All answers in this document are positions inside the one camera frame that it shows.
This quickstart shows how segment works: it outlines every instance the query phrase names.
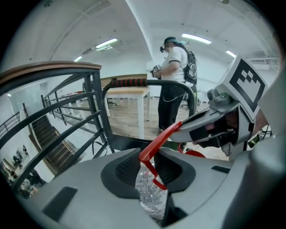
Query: metal railing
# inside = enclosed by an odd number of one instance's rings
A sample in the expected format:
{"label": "metal railing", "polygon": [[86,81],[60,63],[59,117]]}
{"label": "metal railing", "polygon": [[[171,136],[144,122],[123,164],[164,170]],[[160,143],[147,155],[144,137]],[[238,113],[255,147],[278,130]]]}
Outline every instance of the metal railing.
{"label": "metal railing", "polygon": [[0,138],[20,121],[20,112],[17,112],[0,125]]}
{"label": "metal railing", "polygon": [[[101,138],[103,142],[103,146],[99,149],[94,157],[99,157],[104,149],[107,147],[107,141],[104,136],[104,131],[99,121],[100,111],[96,110],[96,106],[93,100],[93,96],[96,96],[96,99],[100,101],[99,98],[101,96],[101,86],[100,91],[92,91],[91,90],[91,80],[90,77],[93,77],[93,82],[97,82],[100,84],[100,71],[101,66],[97,64],[89,64],[89,63],[75,63],[72,61],[49,61],[37,64],[30,64],[20,66],[11,70],[8,70],[2,74],[0,74],[0,96],[10,91],[14,88],[22,86],[26,83],[30,83],[33,81],[45,79],[51,76],[61,76],[61,75],[72,75],[66,80],[64,80],[61,84],[59,84],[55,89],[49,92],[48,95],[42,97],[42,103],[44,108],[27,116],[26,119],[20,121],[17,125],[12,126],[10,129],[3,134],[2,139],[0,141],[0,149],[8,142],[13,136],[15,136],[19,131],[21,131],[26,126],[30,125],[32,122],[37,120],[38,118],[46,115],[47,113],[52,113],[53,115],[59,114],[60,118],[66,123],[68,123],[64,115],[61,111],[61,108],[66,108],[70,103],[76,102],[77,100],[87,98],[89,104],[89,110],[91,114],[83,119],[78,118],[77,123],[73,123],[71,127],[69,127],[65,132],[55,137],[48,145],[46,145],[42,151],[37,154],[32,160],[28,163],[28,165],[22,170],[21,174],[15,180],[12,189],[17,191],[23,181],[27,178],[29,173],[34,169],[34,167],[44,159],[50,152],[53,151],[56,147],[58,147],[61,142],[67,138],[70,134],[72,134],[77,129],[83,128],[86,123],[94,124],[97,127],[97,132],[89,130],[92,132],[94,136],[89,139],[77,152],[69,157],[68,160],[64,162],[62,167],[60,168],[59,173],[64,172],[70,166],[74,165],[78,158],[84,153],[84,151],[89,147],[98,137]],[[57,90],[63,88],[64,86],[75,82],[79,79],[84,78],[88,89],[85,93],[81,93],[74,96],[68,96],[65,98],[58,98]],[[50,100],[49,96],[55,94],[55,99]]]}
{"label": "metal railing", "polygon": [[[109,88],[112,87],[113,84],[107,85],[103,90],[101,90],[101,81],[100,81],[100,65],[83,63],[83,62],[73,62],[73,61],[48,61],[43,63],[36,63],[30,65],[20,66],[11,70],[8,70],[2,74],[0,74],[0,96],[4,93],[15,89],[19,86],[22,86],[26,83],[31,83],[34,81],[42,80],[48,77],[53,76],[62,76],[62,75],[71,75],[67,79],[65,79],[61,84],[56,86],[53,90],[51,90],[45,97],[41,96],[43,109],[33,113],[30,116],[27,116],[26,119],[20,121],[17,125],[11,127],[3,136],[0,141],[0,149],[8,142],[13,136],[15,136],[20,130],[24,127],[28,126],[38,118],[46,115],[47,113],[52,113],[54,117],[57,117],[64,121],[65,124],[71,124],[71,126],[62,134],[55,137],[51,140],[48,145],[46,145],[42,151],[37,154],[32,160],[28,163],[28,165],[22,170],[21,174],[17,177],[16,181],[13,184],[12,189],[17,191],[23,181],[26,179],[28,174],[34,169],[34,167],[44,159],[50,152],[52,152],[58,145],[67,138],[70,134],[72,134],[77,129],[82,129],[88,131],[93,134],[93,136],[80,148],[77,150],[75,154],[73,154],[70,158],[68,158],[64,164],[61,166],[59,173],[61,174],[72,165],[74,165],[78,158],[84,153],[84,151],[90,146],[93,145],[95,140],[100,137],[103,145],[97,151],[94,158],[99,157],[104,149],[107,146],[110,147],[112,153],[114,153],[114,149],[124,150],[130,148],[141,148],[144,149],[151,142],[150,140],[131,138],[127,136],[119,136],[113,134],[110,123],[107,117],[104,98],[106,92]],[[64,97],[58,97],[57,91],[63,88],[64,86],[69,85],[72,82],[76,82],[79,79],[84,78],[85,84],[85,93],[80,93],[76,95],[68,95]],[[187,87],[183,83],[172,82],[172,81],[154,81],[154,80],[141,80],[144,81],[145,84],[141,86],[147,85],[163,85],[163,84],[176,84],[177,86],[184,88],[188,93],[189,98],[193,100],[194,107],[190,107],[189,116],[195,113],[195,99],[192,90]],[[87,98],[89,108],[74,108],[71,104],[72,102],[76,102],[83,98]],[[72,109],[72,110],[82,110],[82,111],[90,111],[90,115],[88,117],[75,118],[73,115],[64,114],[62,109]],[[67,120],[65,117],[72,118],[77,120],[77,123],[72,123]],[[90,130],[84,128],[83,126],[87,123],[93,124],[96,126],[97,131]],[[175,142],[166,142],[164,147],[177,148],[180,143]]]}

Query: wooden floor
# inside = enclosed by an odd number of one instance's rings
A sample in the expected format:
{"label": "wooden floor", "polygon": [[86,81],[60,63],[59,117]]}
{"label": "wooden floor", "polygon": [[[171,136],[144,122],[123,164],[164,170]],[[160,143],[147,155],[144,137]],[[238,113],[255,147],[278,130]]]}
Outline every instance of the wooden floor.
{"label": "wooden floor", "polygon": [[[138,109],[136,99],[114,99],[113,101],[117,104],[109,104],[109,122],[113,133],[122,136],[139,138]],[[153,140],[159,135],[158,102],[159,98],[150,99],[150,121],[147,121],[147,98],[144,98],[144,139]],[[82,107],[88,107],[86,100],[83,100],[81,105]],[[204,103],[203,105],[199,106],[197,110],[203,110],[207,106],[208,105]],[[188,113],[189,111],[186,109],[186,106],[180,106],[177,121],[186,119],[188,117]],[[90,112],[85,111],[84,114],[87,117],[90,115]],[[198,145],[193,145],[192,143],[188,143],[187,146],[188,148],[201,152],[207,158],[228,160],[228,157],[225,156],[220,148],[202,148]]]}

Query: white wall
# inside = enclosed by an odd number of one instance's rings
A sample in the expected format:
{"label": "white wall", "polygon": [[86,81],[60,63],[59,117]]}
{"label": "white wall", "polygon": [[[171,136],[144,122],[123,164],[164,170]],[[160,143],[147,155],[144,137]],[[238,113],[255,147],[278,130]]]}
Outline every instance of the white wall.
{"label": "white wall", "polygon": [[261,77],[265,80],[268,87],[274,82],[276,79],[278,72],[270,69],[270,70],[257,70]]}
{"label": "white wall", "polygon": [[[101,78],[107,78],[112,76],[121,76],[128,74],[146,74],[146,60],[143,57],[140,57],[139,54],[130,54],[130,55],[120,55],[112,59],[102,59],[96,62],[101,64],[102,68],[100,70]],[[66,76],[56,76],[48,79],[48,89],[51,91],[59,83],[68,78],[70,75]],[[60,89],[58,97],[66,95],[69,93],[74,93],[76,91],[82,90],[82,83],[84,79],[80,79],[76,82],[69,84],[68,86]]]}
{"label": "white wall", "polygon": [[15,113],[13,110],[11,98],[6,94],[0,97],[0,107],[1,107],[1,112],[0,112],[0,125],[1,125]]}

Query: stair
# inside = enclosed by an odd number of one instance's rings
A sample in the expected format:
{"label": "stair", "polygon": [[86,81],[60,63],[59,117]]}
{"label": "stair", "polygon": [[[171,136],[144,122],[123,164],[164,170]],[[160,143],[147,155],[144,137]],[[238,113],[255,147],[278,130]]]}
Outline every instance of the stair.
{"label": "stair", "polygon": [[[57,137],[55,130],[45,115],[34,121],[32,126],[42,149],[44,149]],[[58,172],[59,168],[71,156],[72,153],[63,143],[60,143],[45,158],[53,167],[53,170]]]}

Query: ceiling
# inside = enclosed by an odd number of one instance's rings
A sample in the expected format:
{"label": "ceiling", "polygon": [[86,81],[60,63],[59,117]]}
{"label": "ceiling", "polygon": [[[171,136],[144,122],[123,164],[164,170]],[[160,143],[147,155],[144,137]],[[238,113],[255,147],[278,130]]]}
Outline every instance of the ceiling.
{"label": "ceiling", "polygon": [[[23,22],[5,58],[10,68],[44,60],[74,60],[111,38],[112,49],[92,51],[82,61],[140,53],[152,60],[163,40],[175,36],[187,48],[232,61],[230,50],[247,59],[277,57],[273,30],[242,0],[52,0],[41,2]],[[182,38],[189,33],[210,45]]]}

